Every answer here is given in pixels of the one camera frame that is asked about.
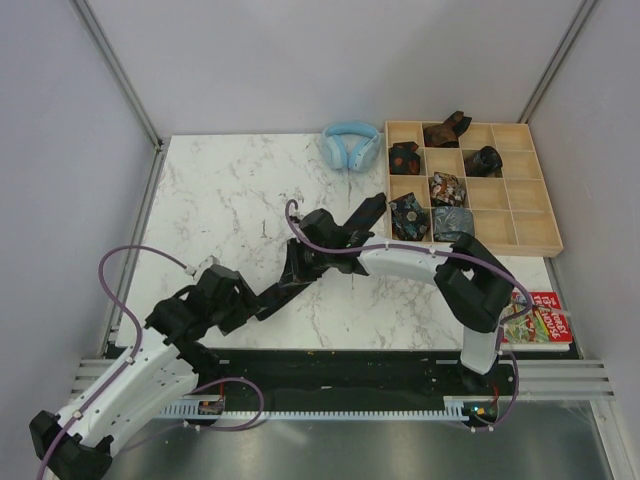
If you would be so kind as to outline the black orange-dotted rolled tie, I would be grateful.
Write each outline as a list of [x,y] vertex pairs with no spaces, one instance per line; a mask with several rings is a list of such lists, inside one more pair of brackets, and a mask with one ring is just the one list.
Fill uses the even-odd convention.
[[391,175],[419,175],[421,157],[417,143],[397,142],[389,148],[389,171]]

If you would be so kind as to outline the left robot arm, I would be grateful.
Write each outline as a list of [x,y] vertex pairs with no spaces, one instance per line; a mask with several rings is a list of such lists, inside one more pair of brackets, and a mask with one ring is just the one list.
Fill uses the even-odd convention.
[[167,405],[211,392],[219,357],[201,344],[207,331],[227,334],[259,310],[242,275],[221,265],[156,304],[134,345],[75,401],[30,422],[42,473],[59,479],[101,479],[126,442]]

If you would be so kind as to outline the red children's book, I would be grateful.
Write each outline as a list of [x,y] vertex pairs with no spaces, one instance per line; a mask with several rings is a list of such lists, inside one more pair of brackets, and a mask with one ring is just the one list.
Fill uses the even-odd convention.
[[504,351],[565,352],[573,344],[573,335],[567,321],[567,311],[562,308],[554,291],[531,293],[533,306],[525,315],[526,298],[518,291],[512,293],[511,303],[503,315],[517,314],[504,324],[502,349]]

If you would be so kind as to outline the colourful patchwork rolled tie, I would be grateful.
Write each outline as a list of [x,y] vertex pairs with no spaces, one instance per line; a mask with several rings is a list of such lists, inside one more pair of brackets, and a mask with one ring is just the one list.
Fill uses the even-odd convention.
[[466,199],[466,189],[459,179],[443,172],[434,173],[429,193],[433,207],[462,207]]

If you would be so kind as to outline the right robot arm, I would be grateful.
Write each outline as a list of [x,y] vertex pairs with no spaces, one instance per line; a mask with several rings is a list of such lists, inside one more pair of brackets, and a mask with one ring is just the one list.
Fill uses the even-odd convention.
[[467,392],[483,392],[494,381],[501,314],[518,286],[513,275],[475,237],[462,234],[449,247],[420,246],[369,231],[349,233],[324,209],[285,219],[302,248],[294,275],[321,269],[344,274],[393,276],[436,287],[463,326],[458,381]]

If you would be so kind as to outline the aluminium rail frame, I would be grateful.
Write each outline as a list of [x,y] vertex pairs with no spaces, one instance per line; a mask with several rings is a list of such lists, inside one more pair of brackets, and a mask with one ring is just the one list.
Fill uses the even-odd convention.
[[[414,243],[414,244],[418,244],[420,246],[432,245],[432,244],[424,244],[424,243]],[[437,248],[442,248],[441,246],[437,246],[437,245],[432,245],[432,246]],[[197,268],[193,269],[192,270],[193,282],[189,285],[196,284],[201,273],[202,271],[197,271]],[[520,314],[525,315],[529,310],[532,309],[533,301],[530,293],[523,292],[522,295],[526,298],[526,307],[520,312]],[[507,306],[511,303],[511,300],[512,300],[512,294]],[[532,358],[527,358],[523,353],[516,353],[510,350],[504,351],[502,349],[502,337],[504,333],[504,324],[509,320],[511,320],[512,318],[515,318],[517,314],[511,315],[511,316],[504,316],[503,312],[501,314],[501,321],[500,321],[500,328],[499,328],[499,343],[498,343],[498,352],[497,352],[496,361],[501,358],[506,358],[507,360],[511,361],[514,367],[514,371],[517,375],[517,379],[516,379],[514,392],[511,396],[505,397],[505,398],[495,397],[493,400],[497,401],[498,403],[500,401],[506,401],[509,404],[514,404],[517,400],[520,400],[520,399],[526,400],[526,401],[601,400],[601,399],[610,397],[612,395],[612,388],[607,378],[604,365],[602,364],[602,362],[598,360],[588,360],[588,359],[578,359],[578,358],[559,358],[559,359],[555,358],[555,359],[549,360],[549,359],[546,359],[542,353],[536,353]],[[145,321],[135,322],[134,341],[133,341],[133,344],[127,349],[131,348],[134,345],[134,342],[136,340],[136,333],[139,328],[144,326]],[[190,396],[206,396],[206,397],[212,396],[219,400],[222,400],[224,398],[223,394],[221,393],[218,393],[215,395],[199,395],[196,392],[196,393],[184,395],[179,399],[183,399]],[[497,426],[499,426],[502,422],[504,422],[507,418],[507,415],[508,413],[506,410],[498,408],[498,413],[496,414],[494,419],[490,419],[487,416],[480,416],[480,417],[474,416],[467,421],[437,421],[437,422],[455,422],[460,424],[463,428],[471,432],[491,431],[495,429]],[[264,420],[260,420],[254,417],[248,421],[238,421],[238,420],[213,420],[213,421],[178,420],[178,421],[180,424],[184,426],[192,427],[196,429],[207,428],[207,429],[219,430],[219,431],[235,431],[235,430],[242,430],[242,429],[251,427],[256,423]]]

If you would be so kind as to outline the blue hexagon rolled tie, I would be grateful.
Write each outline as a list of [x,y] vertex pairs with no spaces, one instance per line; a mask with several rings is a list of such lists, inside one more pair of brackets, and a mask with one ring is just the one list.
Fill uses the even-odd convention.
[[402,241],[425,239],[431,228],[430,216],[413,192],[389,202],[393,233]]

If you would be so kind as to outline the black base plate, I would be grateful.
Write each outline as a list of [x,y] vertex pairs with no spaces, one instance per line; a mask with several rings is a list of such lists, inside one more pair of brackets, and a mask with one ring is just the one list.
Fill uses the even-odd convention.
[[197,394],[256,397],[286,394],[372,399],[410,397],[509,397],[517,375],[501,358],[486,375],[461,364],[456,351],[216,350],[204,365]]

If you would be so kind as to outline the dark glossy rolled tie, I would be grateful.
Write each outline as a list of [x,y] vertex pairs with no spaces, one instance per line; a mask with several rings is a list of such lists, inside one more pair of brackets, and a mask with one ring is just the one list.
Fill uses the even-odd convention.
[[493,146],[484,146],[464,158],[465,172],[469,177],[488,177],[503,166],[499,152]]

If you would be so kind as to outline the brown rolled tie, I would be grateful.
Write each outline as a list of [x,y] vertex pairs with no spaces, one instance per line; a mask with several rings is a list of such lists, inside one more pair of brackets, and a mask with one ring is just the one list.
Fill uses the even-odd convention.
[[459,148],[459,138],[466,133],[472,118],[455,111],[444,122],[423,129],[424,144],[430,148]]

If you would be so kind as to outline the wooden compartment tray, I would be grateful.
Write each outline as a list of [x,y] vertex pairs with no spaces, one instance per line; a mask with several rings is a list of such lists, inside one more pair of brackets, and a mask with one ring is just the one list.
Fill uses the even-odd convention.
[[[389,201],[412,193],[434,216],[431,183],[436,173],[455,176],[472,212],[475,236],[495,255],[553,258],[564,245],[529,126],[518,123],[473,122],[456,148],[428,146],[424,130],[436,121],[391,120],[385,123],[386,147],[413,142],[420,157],[418,173],[392,174],[390,155],[383,161]],[[500,155],[501,169],[488,177],[470,176],[465,161],[491,146]]]

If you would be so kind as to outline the dark blue striped tie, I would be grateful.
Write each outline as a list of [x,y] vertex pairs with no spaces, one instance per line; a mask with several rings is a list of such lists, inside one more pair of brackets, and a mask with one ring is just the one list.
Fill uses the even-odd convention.
[[336,224],[324,208],[299,218],[293,214],[297,207],[295,200],[285,206],[285,219],[294,237],[287,241],[280,279],[258,295],[261,309],[256,318],[260,321],[275,314],[331,268],[363,275],[358,255],[350,250],[362,247],[374,236],[371,228],[386,211],[386,195],[378,193],[363,200],[342,225]]

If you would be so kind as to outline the light blue headphones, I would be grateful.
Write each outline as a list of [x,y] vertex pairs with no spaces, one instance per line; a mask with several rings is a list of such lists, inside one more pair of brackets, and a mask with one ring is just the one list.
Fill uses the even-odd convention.
[[381,132],[364,122],[338,122],[321,135],[320,151],[332,170],[367,172],[375,163],[382,145]]

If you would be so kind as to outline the grey blue rolled tie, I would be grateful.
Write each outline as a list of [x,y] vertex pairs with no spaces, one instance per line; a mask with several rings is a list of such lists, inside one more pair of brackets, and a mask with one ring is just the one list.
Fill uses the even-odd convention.
[[435,242],[455,242],[461,234],[475,235],[474,218],[469,209],[441,206],[433,210],[433,239]]

